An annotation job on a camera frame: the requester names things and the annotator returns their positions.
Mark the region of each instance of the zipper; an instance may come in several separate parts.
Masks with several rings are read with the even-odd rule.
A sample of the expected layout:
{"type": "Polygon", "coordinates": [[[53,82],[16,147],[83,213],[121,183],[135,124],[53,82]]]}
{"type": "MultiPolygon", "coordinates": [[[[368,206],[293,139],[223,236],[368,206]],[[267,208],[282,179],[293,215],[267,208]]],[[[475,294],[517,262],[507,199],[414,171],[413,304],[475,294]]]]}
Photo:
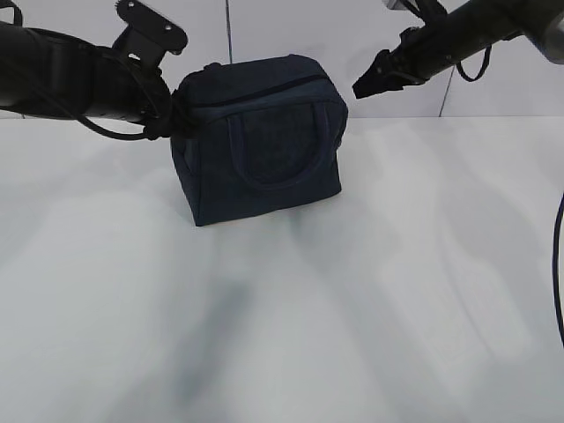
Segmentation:
{"type": "Polygon", "coordinates": [[[235,99],[217,101],[215,103],[192,104],[191,106],[193,108],[220,108],[223,106],[231,106],[233,104],[242,103],[244,101],[256,100],[260,99],[261,97],[266,97],[276,93],[282,93],[283,91],[290,90],[292,88],[295,88],[296,86],[305,85],[320,79],[329,80],[329,77],[326,75],[311,75],[309,77],[299,78],[281,85],[276,85],[257,93],[242,95],[241,97],[237,97],[235,99]]]}

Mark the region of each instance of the bag handle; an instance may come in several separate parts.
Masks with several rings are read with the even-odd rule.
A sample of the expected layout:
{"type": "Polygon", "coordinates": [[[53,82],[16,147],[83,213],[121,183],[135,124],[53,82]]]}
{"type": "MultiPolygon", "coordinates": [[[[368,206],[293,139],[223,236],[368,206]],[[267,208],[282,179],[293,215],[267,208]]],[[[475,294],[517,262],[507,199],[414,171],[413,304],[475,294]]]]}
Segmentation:
{"type": "Polygon", "coordinates": [[[296,176],[283,182],[263,183],[255,180],[248,172],[246,159],[246,145],[244,139],[243,122],[240,115],[228,118],[229,138],[235,170],[239,176],[252,188],[260,190],[288,189],[306,181],[330,157],[334,149],[333,140],[330,138],[330,124],[327,109],[320,103],[312,105],[315,126],[319,137],[319,148],[311,164],[296,176]]]}

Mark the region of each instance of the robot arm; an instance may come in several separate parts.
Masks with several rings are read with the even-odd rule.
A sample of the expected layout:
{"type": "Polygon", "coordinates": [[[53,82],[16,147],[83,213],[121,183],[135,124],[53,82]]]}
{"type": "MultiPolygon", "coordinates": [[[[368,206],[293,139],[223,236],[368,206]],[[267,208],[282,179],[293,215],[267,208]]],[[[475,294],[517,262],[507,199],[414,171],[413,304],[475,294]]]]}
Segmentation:
{"type": "Polygon", "coordinates": [[[471,0],[447,13],[437,0],[385,0],[425,21],[409,28],[394,51],[381,51],[357,81],[357,98],[408,85],[434,75],[503,40],[525,35],[553,63],[564,64],[564,0],[471,0]]]}
{"type": "Polygon", "coordinates": [[[137,0],[122,0],[116,7],[127,29],[112,48],[96,47],[63,33],[24,28],[19,8],[0,0],[5,7],[14,9],[15,19],[14,25],[0,22],[0,109],[78,119],[107,136],[86,117],[138,123],[152,127],[154,135],[165,131],[172,101],[159,65],[166,52],[179,55],[186,47],[180,27],[137,0]]]}

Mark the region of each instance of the navy blue bag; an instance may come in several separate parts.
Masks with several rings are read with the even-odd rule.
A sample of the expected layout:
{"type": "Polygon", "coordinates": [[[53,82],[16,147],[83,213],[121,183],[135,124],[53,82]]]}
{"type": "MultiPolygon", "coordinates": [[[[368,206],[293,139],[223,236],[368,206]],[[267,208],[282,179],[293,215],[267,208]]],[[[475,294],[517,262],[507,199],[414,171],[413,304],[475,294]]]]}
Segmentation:
{"type": "Polygon", "coordinates": [[[188,75],[174,102],[189,128],[172,136],[174,166],[197,226],[341,191],[348,109],[315,60],[214,63],[188,75]]]}

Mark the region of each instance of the white table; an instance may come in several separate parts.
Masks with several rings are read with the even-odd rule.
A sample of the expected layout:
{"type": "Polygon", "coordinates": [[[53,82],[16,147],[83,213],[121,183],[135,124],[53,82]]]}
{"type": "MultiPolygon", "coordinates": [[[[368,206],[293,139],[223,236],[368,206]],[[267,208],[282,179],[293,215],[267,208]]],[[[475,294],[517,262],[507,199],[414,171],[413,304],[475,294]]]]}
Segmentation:
{"type": "Polygon", "coordinates": [[[564,119],[353,120],[340,197],[204,229],[166,141],[0,124],[0,421],[564,420],[564,119]]]}

